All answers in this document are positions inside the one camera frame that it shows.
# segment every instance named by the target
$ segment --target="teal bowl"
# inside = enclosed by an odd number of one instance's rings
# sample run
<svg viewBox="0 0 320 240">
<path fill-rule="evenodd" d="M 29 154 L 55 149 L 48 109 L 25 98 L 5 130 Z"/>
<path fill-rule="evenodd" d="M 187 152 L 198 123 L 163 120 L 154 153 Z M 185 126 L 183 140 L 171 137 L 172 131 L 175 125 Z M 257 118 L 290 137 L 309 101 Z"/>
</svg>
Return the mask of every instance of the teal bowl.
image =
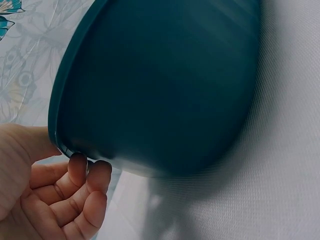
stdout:
<svg viewBox="0 0 320 240">
<path fill-rule="evenodd" d="M 56 76 L 52 142 L 148 177 L 210 165 L 252 102 L 259 10 L 258 0 L 96 0 Z"/>
</svg>

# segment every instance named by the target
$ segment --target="white cloth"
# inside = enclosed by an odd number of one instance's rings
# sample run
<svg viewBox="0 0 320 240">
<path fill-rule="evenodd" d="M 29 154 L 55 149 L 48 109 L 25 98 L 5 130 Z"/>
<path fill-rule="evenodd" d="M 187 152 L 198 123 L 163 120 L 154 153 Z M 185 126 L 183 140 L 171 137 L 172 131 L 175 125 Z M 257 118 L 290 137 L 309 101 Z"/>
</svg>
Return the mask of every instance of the white cloth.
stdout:
<svg viewBox="0 0 320 240">
<path fill-rule="evenodd" d="M 319 0 L 261 0 L 257 90 L 238 141 L 198 176 L 123 173 L 98 240 L 320 239 L 319 13 Z"/>
</svg>

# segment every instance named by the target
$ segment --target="patterned fabric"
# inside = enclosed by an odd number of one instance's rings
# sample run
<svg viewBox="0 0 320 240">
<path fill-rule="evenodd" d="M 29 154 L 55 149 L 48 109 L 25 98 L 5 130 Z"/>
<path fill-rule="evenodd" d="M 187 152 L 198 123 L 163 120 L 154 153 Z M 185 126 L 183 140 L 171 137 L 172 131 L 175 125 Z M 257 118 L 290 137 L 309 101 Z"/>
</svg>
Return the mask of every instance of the patterned fabric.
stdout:
<svg viewBox="0 0 320 240">
<path fill-rule="evenodd" d="M 59 64 L 93 1 L 0 0 L 0 123 L 47 125 Z M 112 173 L 109 199 L 120 174 Z"/>
</svg>

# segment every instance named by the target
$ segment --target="hand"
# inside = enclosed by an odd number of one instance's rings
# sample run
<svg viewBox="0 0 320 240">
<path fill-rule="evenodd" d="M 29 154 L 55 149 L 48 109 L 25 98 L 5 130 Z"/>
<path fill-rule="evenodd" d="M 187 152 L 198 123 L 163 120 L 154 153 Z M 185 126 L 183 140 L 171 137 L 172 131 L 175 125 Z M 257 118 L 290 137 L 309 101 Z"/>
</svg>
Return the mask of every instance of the hand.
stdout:
<svg viewBox="0 0 320 240">
<path fill-rule="evenodd" d="M 89 240 L 101 227 L 109 163 L 34 164 L 60 155 L 46 127 L 0 125 L 0 240 Z"/>
</svg>

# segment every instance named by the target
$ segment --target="teal butterfly print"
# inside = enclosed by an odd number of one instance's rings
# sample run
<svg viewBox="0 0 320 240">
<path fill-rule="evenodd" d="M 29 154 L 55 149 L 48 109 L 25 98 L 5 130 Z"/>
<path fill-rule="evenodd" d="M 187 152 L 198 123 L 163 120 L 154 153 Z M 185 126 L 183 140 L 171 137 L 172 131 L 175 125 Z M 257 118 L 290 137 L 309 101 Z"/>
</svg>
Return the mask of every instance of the teal butterfly print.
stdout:
<svg viewBox="0 0 320 240">
<path fill-rule="evenodd" d="M 0 0 L 0 41 L 4 38 L 9 28 L 15 23 L 7 20 L 4 16 L 23 13 L 22 0 Z"/>
</svg>

